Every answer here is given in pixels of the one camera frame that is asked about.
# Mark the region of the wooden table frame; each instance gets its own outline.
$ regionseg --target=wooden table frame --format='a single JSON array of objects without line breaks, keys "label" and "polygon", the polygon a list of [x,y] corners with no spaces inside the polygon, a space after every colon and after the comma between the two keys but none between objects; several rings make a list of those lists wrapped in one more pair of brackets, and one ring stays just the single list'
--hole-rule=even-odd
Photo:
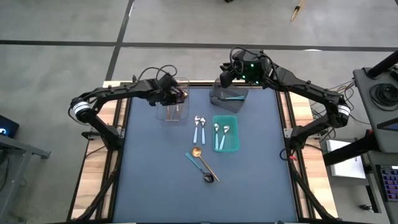
[{"label": "wooden table frame", "polygon": [[[119,86],[121,83],[129,82],[110,81],[104,82],[103,86]],[[213,83],[214,81],[190,81],[190,86],[211,86]],[[235,82],[234,84],[247,86],[242,82]],[[292,128],[296,125],[304,126],[313,121],[308,99],[294,93],[286,95],[284,93],[276,93],[276,96],[282,128]],[[119,128],[119,130],[122,136],[128,122],[128,116],[125,116],[125,114],[129,114],[131,100],[123,99],[107,102],[98,114],[105,123],[115,127],[121,126],[122,128]],[[315,139],[308,139],[307,143],[320,147],[319,142]],[[101,146],[103,146],[101,139],[88,141],[86,154],[93,152]],[[121,161],[122,154],[123,149],[113,152],[103,149],[83,160],[75,194],[67,217],[68,220],[79,217],[86,210],[109,177],[110,172],[115,168],[117,161]],[[337,217],[328,175],[325,164],[323,163],[322,152],[313,147],[306,146],[302,151],[298,151],[295,156],[297,158],[295,166],[300,172],[302,179],[309,185],[311,191],[328,213]],[[105,198],[101,201],[91,219],[103,223],[110,223],[112,221],[117,185],[118,178],[107,191]],[[293,181],[292,190],[295,197],[295,208],[298,219],[320,218],[319,214],[310,205],[300,186]]]}]

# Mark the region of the teal plastic container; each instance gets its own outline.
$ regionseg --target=teal plastic container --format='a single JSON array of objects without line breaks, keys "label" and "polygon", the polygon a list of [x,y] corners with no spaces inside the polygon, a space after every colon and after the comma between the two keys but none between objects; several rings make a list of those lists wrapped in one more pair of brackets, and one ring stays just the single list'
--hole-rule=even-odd
[{"label": "teal plastic container", "polygon": [[[224,126],[229,126],[229,130],[225,134],[222,149],[216,147],[215,123],[220,126],[217,132],[218,146],[220,146],[224,136]],[[239,149],[238,118],[235,115],[216,115],[213,117],[213,149],[216,152],[235,152]]]}]

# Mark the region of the clear plastic container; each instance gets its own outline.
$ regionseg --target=clear plastic container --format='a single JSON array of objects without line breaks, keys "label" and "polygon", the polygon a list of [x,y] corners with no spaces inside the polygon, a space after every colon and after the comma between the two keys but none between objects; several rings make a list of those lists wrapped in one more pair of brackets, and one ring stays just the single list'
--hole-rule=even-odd
[{"label": "clear plastic container", "polygon": [[[238,134],[238,118],[235,115],[216,115],[213,117],[214,124],[219,125],[218,131],[216,132],[213,128],[213,148],[216,152],[235,152],[239,149],[239,134]],[[224,127],[229,126],[229,129],[224,133]]]},{"label": "clear plastic container", "polygon": [[247,88],[239,88],[233,85],[223,88],[220,79],[217,78],[209,92],[210,103],[237,113],[242,108],[248,93]]},{"label": "clear plastic container", "polygon": [[186,78],[174,78],[178,87],[188,93],[184,103],[170,106],[156,105],[155,117],[161,121],[181,121],[188,118],[189,112],[189,80]]}]

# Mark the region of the utensil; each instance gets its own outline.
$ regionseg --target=utensil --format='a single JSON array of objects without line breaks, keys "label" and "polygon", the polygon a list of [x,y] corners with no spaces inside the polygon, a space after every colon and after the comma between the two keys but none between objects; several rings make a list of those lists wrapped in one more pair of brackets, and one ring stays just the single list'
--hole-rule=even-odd
[{"label": "utensil", "polygon": [[225,135],[226,135],[226,132],[227,132],[228,130],[229,130],[229,125],[224,126],[224,135],[223,135],[223,138],[222,138],[222,140],[221,140],[220,150],[222,150],[223,147],[224,147]]},{"label": "utensil", "polygon": [[214,172],[212,171],[212,169],[209,167],[209,165],[207,165],[207,163],[206,163],[206,162],[203,160],[203,158],[201,157],[201,149],[200,149],[200,147],[195,146],[195,147],[192,149],[192,155],[195,156],[195,157],[199,157],[199,159],[200,159],[200,160],[202,161],[202,163],[207,167],[207,169],[210,171],[210,173],[213,174],[214,178],[215,178],[217,181],[220,181],[220,180],[218,179],[218,177],[216,176],[216,174],[214,174]]},{"label": "utensil", "polygon": [[197,143],[197,139],[198,139],[198,124],[200,121],[200,117],[198,115],[195,116],[195,134],[193,135],[193,143],[196,144]]},{"label": "utensil", "polygon": [[205,139],[205,123],[206,123],[206,119],[205,118],[201,118],[200,122],[201,122],[201,144],[205,145],[206,144],[206,139]]},{"label": "utensil", "polygon": [[187,157],[189,160],[191,160],[191,161],[194,163],[194,165],[195,165],[198,169],[200,169],[200,171],[201,171],[202,174],[203,174],[203,180],[205,180],[206,182],[208,182],[208,183],[210,183],[210,184],[214,182],[214,177],[213,177],[213,175],[212,175],[211,173],[207,173],[207,172],[203,171],[203,169],[195,162],[195,160],[193,159],[193,157],[191,156],[191,154],[189,154],[189,152],[186,152],[186,153],[185,153],[185,157]]},{"label": "utensil", "polygon": [[218,128],[220,128],[220,126],[217,123],[215,123],[214,129],[216,130],[216,150],[218,150],[218,133],[217,133]]}]

